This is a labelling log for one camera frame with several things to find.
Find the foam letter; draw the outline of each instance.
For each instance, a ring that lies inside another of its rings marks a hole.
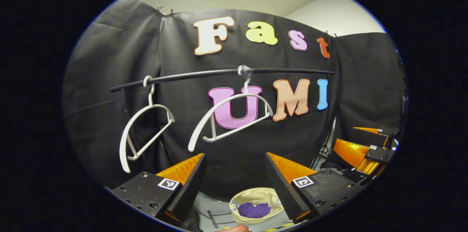
[[[220,24],[217,29],[214,28],[215,24]],[[224,41],[227,38],[226,26],[233,26],[234,19],[231,17],[222,17],[209,20],[199,20],[193,25],[199,30],[199,46],[195,48],[196,55],[204,55],[214,52],[219,52],[223,48],[220,44],[216,43],[216,36],[219,40]]]
[[[330,54],[327,52],[328,43],[325,42],[325,39],[320,37],[317,39],[317,42],[320,43],[320,50],[322,51],[322,55],[327,59],[330,58]]]
[[[301,32],[290,30],[289,38],[291,38],[291,45],[297,50],[307,50],[307,43],[304,41],[304,35]]]
[[[320,89],[320,101],[319,101],[319,105],[317,105],[317,109],[324,110],[328,107],[328,103],[327,103],[328,80],[319,79],[317,81],[317,84],[319,85],[319,89]]]
[[[265,42],[268,45],[274,45],[278,42],[275,37],[275,30],[266,22],[249,22],[248,27],[251,29],[245,35],[252,42]]]
[[[259,95],[262,93],[261,87],[249,87],[249,94]],[[213,99],[213,106],[223,101],[224,99],[234,95],[234,90],[230,87],[218,87],[208,92],[208,95]],[[258,114],[258,99],[256,97],[246,97],[247,99],[247,114],[242,119],[235,119],[231,115],[231,102],[228,101],[214,111],[216,122],[224,128],[236,129],[257,119]]]
[[[294,110],[296,115],[307,113],[309,111],[309,107],[307,106],[309,85],[309,79],[301,79],[297,84],[296,92],[293,93],[293,89],[288,80],[281,79],[275,81],[273,87],[276,88],[278,92],[278,105],[273,120],[280,121],[286,118],[284,106],[286,106],[290,117],[294,114]]]

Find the clothes hanger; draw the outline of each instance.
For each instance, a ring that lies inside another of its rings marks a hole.
[[[195,127],[195,130],[193,131],[192,137],[190,137],[189,147],[188,147],[190,152],[194,151],[195,144],[197,143],[197,139],[199,138],[199,135],[200,135],[205,123],[208,121],[208,119],[210,119],[210,121],[211,121],[212,137],[208,138],[208,137],[204,136],[203,140],[205,140],[206,142],[215,142],[215,141],[220,140],[220,139],[222,139],[224,137],[227,137],[227,136],[232,135],[232,134],[234,134],[236,132],[239,132],[240,130],[245,129],[246,127],[250,127],[251,125],[254,125],[255,123],[257,123],[257,122],[259,122],[261,120],[264,120],[269,116],[273,116],[273,111],[271,110],[271,107],[269,106],[268,102],[263,97],[255,95],[255,94],[249,94],[248,85],[249,85],[250,79],[252,78],[252,69],[250,69],[250,67],[246,67],[246,66],[239,66],[237,73],[239,75],[242,75],[246,79],[246,81],[244,83],[244,93],[234,95],[234,96],[231,96],[231,97],[228,97],[228,98],[224,99],[223,101],[221,101],[221,102],[217,103],[216,105],[214,105],[204,115],[204,117],[199,122],[197,127]],[[233,99],[236,99],[236,98],[240,98],[240,97],[256,97],[256,98],[262,100],[263,102],[265,102],[265,116],[259,118],[258,120],[254,120],[253,122],[250,122],[250,123],[248,123],[246,125],[243,125],[243,126],[237,128],[237,129],[233,129],[233,130],[231,130],[229,132],[226,132],[224,134],[221,134],[221,135],[216,135],[216,128],[215,128],[215,122],[214,122],[214,111],[216,109],[218,109],[224,103],[226,103],[228,101],[231,101]]]
[[[151,76],[146,76],[145,77],[145,80],[143,81],[143,86],[146,87],[147,86],[147,82],[149,79],[151,79],[152,77]],[[128,164],[127,164],[127,158],[131,161],[135,161],[137,160],[143,152],[145,152],[145,150],[157,139],[157,137],[159,137],[159,135],[161,135],[162,132],[164,132],[164,130],[169,127],[169,125],[171,125],[171,123],[175,122],[175,119],[174,119],[174,116],[172,115],[171,111],[169,111],[169,109],[163,105],[158,105],[158,104],[153,104],[152,103],[152,94],[154,93],[154,84],[151,84],[151,92],[148,94],[148,102],[149,102],[149,105],[142,108],[140,111],[138,111],[130,120],[129,122],[127,123],[127,125],[125,126],[125,129],[124,129],[124,132],[122,134],[122,138],[120,139],[120,150],[119,150],[119,155],[120,155],[120,163],[122,164],[122,168],[124,169],[124,171],[126,173],[130,173],[130,168],[128,167]],[[132,126],[132,124],[135,122],[135,120],[140,116],[142,115],[145,111],[147,110],[150,110],[152,108],[163,108],[166,110],[166,114],[167,114],[167,124],[150,140],[148,141],[147,144],[145,144],[144,147],[142,147],[141,150],[139,150],[138,152],[136,152],[135,150],[135,147],[133,146],[133,143],[132,143],[132,140],[130,139],[130,135],[128,135],[128,132],[130,130],[130,127]],[[128,156],[127,157],[127,142],[128,144],[130,145],[130,149],[132,150],[133,152],[133,156]]]

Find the hand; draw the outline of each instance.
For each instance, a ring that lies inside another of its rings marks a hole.
[[[249,227],[247,225],[236,225],[233,228],[229,228],[226,230],[219,230],[215,232],[252,232],[249,230]]]

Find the clothes rail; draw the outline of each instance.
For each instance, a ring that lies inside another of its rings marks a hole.
[[[309,69],[294,69],[294,68],[252,68],[253,73],[257,74],[268,74],[268,73],[275,73],[275,72],[284,72],[284,73],[305,73],[305,74],[323,74],[323,75],[333,75],[334,72],[331,71],[323,71],[323,70],[309,70]],[[184,80],[184,79],[191,79],[191,78],[201,78],[201,77],[209,77],[209,76],[216,76],[216,75],[237,75],[238,69],[224,69],[224,70],[209,70],[209,71],[201,71],[201,72],[189,72],[180,75],[168,75],[163,77],[153,78],[147,81],[147,84],[156,84],[156,83],[163,83],[169,81],[177,81],[177,80]],[[131,87],[140,87],[143,85],[143,80],[135,81],[127,84],[123,84],[116,87],[111,87],[110,92],[117,92],[121,89],[128,89]]]

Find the purple fabric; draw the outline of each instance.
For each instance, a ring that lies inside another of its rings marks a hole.
[[[262,218],[271,211],[271,207],[267,203],[257,204],[255,207],[252,203],[244,203],[239,206],[239,215],[249,218]]]

